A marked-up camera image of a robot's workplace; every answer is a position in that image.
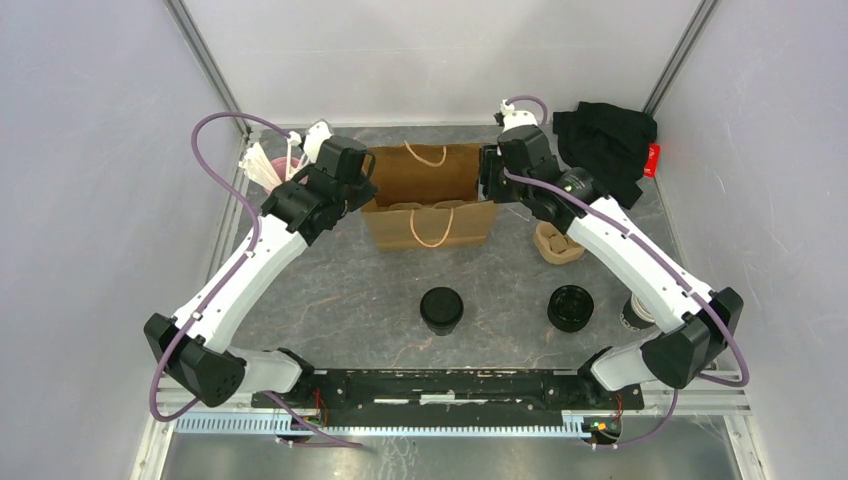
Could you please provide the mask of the brown paper bag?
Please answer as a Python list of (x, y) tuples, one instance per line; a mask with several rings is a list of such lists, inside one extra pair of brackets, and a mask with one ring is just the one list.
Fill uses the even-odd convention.
[[(498, 206), (478, 197), (481, 143), (409, 144), (373, 147), (377, 193), (362, 207), (366, 226), (383, 252), (481, 245)], [(435, 203), (459, 199), (468, 204), (446, 209), (388, 211), (399, 202)]]

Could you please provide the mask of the black cup lid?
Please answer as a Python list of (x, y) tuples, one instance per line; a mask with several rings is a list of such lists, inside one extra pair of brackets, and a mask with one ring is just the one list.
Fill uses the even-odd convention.
[(464, 314), (464, 302), (457, 291), (448, 287), (435, 287), (422, 296), (419, 313), (422, 319), (461, 319)]

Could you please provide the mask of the single cardboard cup carrier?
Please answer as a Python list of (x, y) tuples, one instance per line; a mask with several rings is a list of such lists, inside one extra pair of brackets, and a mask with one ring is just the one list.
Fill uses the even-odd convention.
[(446, 209), (452, 210), (454, 208), (463, 206), (468, 204), (468, 201), (452, 199), (452, 200), (443, 200), (435, 203), (419, 203), (419, 202), (399, 202), (394, 203), (387, 207), (388, 211), (401, 211), (401, 210), (418, 210), (418, 209)]

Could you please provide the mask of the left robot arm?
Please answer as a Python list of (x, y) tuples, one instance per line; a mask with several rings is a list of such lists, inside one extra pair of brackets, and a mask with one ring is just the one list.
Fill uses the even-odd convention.
[(232, 345), (271, 282), (323, 232), (375, 197), (376, 158), (365, 145), (340, 135), (307, 144), (313, 163), (271, 192), (238, 252), (193, 299), (170, 316), (153, 314), (143, 327), (158, 374), (208, 407), (237, 393), (272, 391), (295, 408), (313, 397), (314, 381), (296, 355)]

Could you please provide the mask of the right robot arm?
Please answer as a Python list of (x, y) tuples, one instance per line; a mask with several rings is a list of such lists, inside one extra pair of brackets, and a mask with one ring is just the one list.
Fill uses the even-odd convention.
[(481, 191), (520, 202), (599, 259), (638, 298), (659, 335), (608, 348), (577, 382), (580, 400), (602, 408), (618, 390), (657, 380), (673, 389), (702, 378), (741, 388), (750, 380), (734, 338), (744, 301), (698, 279), (656, 246), (583, 168), (565, 168), (534, 121), (506, 122), (481, 153)]

